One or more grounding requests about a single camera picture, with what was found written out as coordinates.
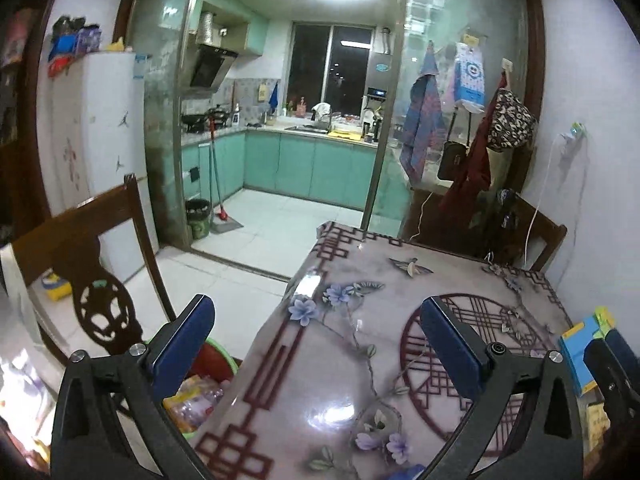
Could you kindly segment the patterned black white bag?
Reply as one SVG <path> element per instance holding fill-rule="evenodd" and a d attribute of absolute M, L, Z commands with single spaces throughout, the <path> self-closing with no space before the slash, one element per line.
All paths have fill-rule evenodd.
<path fill-rule="evenodd" d="M 520 148 L 532 140 L 536 125 L 537 119 L 520 99 L 501 88 L 491 115 L 487 147 L 495 152 Z"/>

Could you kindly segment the blue plaid hanging cloth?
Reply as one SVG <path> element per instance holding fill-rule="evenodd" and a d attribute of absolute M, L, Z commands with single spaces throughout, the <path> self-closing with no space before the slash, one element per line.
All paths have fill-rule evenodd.
<path fill-rule="evenodd" d="M 437 87 L 438 68 L 434 44 L 429 41 L 419 77 L 410 90 L 410 104 L 398 139 L 400 164 L 412 185 L 423 176 L 427 150 L 445 133 L 442 101 Z"/>

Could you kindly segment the yellow white paper package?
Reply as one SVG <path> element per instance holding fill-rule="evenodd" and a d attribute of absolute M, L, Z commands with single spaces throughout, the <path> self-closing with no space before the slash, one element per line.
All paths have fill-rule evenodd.
<path fill-rule="evenodd" d="M 591 452 L 603 443 L 604 435 L 611 427 L 603 402 L 591 403 L 587 406 L 586 422 L 588 451 Z"/>

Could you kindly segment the blue green box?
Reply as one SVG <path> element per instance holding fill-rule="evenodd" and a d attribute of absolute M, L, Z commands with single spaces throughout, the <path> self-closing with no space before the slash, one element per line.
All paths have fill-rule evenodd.
<path fill-rule="evenodd" d="M 615 327 L 615 318 L 607 307 L 596 307 L 592 315 L 562 333 L 559 339 L 562 356 L 570 364 L 575 391 L 583 396 L 597 387 L 584 361 L 585 351 L 591 341 L 604 339 Z"/>

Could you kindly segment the wooden chair by wall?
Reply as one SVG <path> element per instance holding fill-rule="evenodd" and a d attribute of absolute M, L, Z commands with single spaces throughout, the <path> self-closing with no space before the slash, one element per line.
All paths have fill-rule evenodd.
<path fill-rule="evenodd" d="M 466 228 L 440 210 L 442 196 L 413 190 L 399 236 L 402 240 L 472 259 L 490 257 L 500 266 L 541 271 L 567 234 L 512 190 L 502 190 L 488 204 L 479 202 Z"/>

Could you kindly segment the red hanging garment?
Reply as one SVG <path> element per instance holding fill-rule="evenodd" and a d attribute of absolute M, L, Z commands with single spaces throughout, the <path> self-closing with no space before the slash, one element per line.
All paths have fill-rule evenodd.
<path fill-rule="evenodd" d="M 508 80 L 506 72 L 501 78 L 486 114 L 478 126 L 471 144 L 468 157 L 462 164 L 457 177 L 450 185 L 444 198 L 440 201 L 439 210 L 452 226 L 466 229 L 472 220 L 478 194 L 488 191 L 491 182 L 490 163 L 487 154 L 488 136 L 492 115 L 496 109 L 498 93 L 506 88 Z"/>

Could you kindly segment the teal kitchen cabinets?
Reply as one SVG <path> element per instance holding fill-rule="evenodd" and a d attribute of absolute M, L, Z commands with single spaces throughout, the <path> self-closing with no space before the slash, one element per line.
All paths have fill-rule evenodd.
<path fill-rule="evenodd" d="M 266 129 L 216 135 L 224 200 L 242 188 L 363 211 L 376 148 L 369 144 Z M 218 202 L 209 143 L 191 136 L 182 148 L 187 198 Z"/>

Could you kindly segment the white refrigerator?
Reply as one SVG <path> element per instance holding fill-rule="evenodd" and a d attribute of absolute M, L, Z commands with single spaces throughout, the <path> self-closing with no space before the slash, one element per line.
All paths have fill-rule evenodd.
<path fill-rule="evenodd" d="M 144 148 L 145 61 L 134 52 L 90 53 L 56 76 L 52 142 L 66 209 L 117 188 L 127 174 L 136 176 L 152 251 L 157 252 Z"/>

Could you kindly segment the dark kitchen waste bin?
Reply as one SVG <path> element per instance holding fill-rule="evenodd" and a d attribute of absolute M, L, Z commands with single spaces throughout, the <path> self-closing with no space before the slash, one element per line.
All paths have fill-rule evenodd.
<path fill-rule="evenodd" d="M 201 240 L 209 234 L 211 209 L 209 200 L 191 198 L 186 201 L 186 222 L 194 240 Z"/>

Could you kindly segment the kitchen window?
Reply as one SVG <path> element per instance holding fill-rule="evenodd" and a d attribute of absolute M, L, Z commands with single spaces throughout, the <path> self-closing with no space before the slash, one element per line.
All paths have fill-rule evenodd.
<path fill-rule="evenodd" d="M 285 104 L 310 113 L 326 103 L 334 113 L 358 116 L 372 40 L 370 27 L 296 23 Z"/>

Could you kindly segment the dark wooden chair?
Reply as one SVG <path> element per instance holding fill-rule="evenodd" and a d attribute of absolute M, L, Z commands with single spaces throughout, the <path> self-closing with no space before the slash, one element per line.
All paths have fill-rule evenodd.
<path fill-rule="evenodd" d="M 143 340 L 134 300 L 122 281 L 101 262 L 100 236 L 131 222 L 134 248 L 140 250 L 145 269 L 167 321 L 177 318 L 160 275 L 139 192 L 139 179 L 127 174 L 124 183 L 93 196 L 51 218 L 6 245 L 3 277 L 16 274 L 13 291 L 29 296 L 29 287 L 42 274 L 53 272 L 70 283 L 76 320 L 94 344 L 110 356 L 125 352 Z"/>

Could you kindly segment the black handbag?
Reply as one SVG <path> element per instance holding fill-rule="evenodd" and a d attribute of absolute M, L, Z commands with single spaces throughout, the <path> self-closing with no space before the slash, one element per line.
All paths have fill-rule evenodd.
<path fill-rule="evenodd" d="M 447 131 L 446 141 L 442 148 L 442 157 L 437 171 L 437 177 L 443 181 L 454 181 L 461 170 L 463 163 L 468 157 L 468 151 L 471 144 L 471 118 L 472 114 L 468 113 L 468 128 L 466 129 L 465 144 L 451 140 L 451 133 L 454 130 L 454 124 L 458 117 L 458 108 L 454 108 L 449 128 Z"/>

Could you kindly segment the black range hood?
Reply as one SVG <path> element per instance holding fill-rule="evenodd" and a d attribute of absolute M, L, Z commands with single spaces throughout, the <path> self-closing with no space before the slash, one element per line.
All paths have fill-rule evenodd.
<path fill-rule="evenodd" d="M 217 92 L 239 57 L 238 52 L 221 47 L 220 27 L 214 22 L 215 16 L 213 12 L 203 11 L 195 36 L 188 40 L 180 75 L 183 90 Z"/>

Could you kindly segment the red green trash bin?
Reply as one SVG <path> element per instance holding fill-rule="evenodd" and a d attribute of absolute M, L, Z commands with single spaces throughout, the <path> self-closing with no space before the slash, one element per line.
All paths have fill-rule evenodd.
<path fill-rule="evenodd" d="M 200 376 L 203 384 L 204 382 L 216 382 L 216 384 L 220 385 L 225 392 L 230 386 L 230 382 L 238 370 L 239 364 L 232 358 L 232 356 L 230 356 L 229 352 L 221 344 L 218 344 L 217 341 L 207 338 L 202 345 L 200 352 L 198 352 L 198 356 L 195 358 L 192 367 L 186 373 L 186 377 L 183 378 L 180 384 L 176 387 L 176 392 L 174 394 L 177 393 L 179 387 L 186 378 L 194 375 Z M 165 396 L 162 399 L 162 405 L 163 400 L 166 398 L 169 398 L 169 396 Z M 195 431 L 190 434 L 182 435 L 186 440 L 189 440 L 194 436 Z"/>

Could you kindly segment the clear plastic water bottle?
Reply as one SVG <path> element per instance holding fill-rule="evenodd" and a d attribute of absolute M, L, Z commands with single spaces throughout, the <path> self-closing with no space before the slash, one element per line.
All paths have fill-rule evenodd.
<path fill-rule="evenodd" d="M 184 432 L 195 431 L 224 396 L 224 389 L 216 382 L 204 382 L 178 393 L 171 401 L 171 414 Z"/>

